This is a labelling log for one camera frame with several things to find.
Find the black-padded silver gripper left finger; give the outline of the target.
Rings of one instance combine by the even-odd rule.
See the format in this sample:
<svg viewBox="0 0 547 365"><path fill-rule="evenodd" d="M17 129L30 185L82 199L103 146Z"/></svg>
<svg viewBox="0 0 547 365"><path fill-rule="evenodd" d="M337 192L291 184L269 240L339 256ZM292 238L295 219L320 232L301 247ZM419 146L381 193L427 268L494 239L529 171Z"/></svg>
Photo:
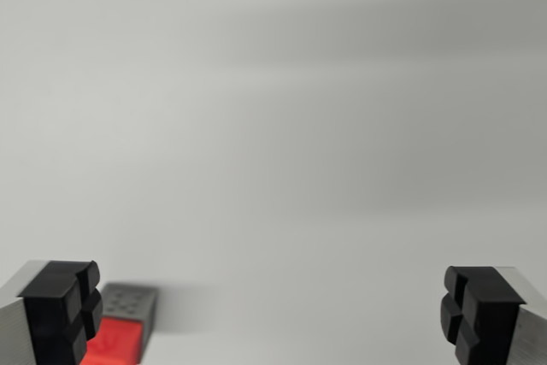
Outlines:
<svg viewBox="0 0 547 365"><path fill-rule="evenodd" d="M99 330L96 262L26 262L1 286L2 364L79 364Z"/></svg>

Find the black-padded silver gripper right finger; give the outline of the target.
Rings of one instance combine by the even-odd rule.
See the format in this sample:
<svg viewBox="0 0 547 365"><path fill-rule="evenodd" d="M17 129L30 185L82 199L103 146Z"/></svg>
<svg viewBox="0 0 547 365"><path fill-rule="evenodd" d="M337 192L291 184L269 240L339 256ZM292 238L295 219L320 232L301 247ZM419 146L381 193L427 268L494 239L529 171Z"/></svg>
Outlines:
<svg viewBox="0 0 547 365"><path fill-rule="evenodd" d="M546 363L546 297L512 267L456 267L444 274L440 323L465 365Z"/></svg>

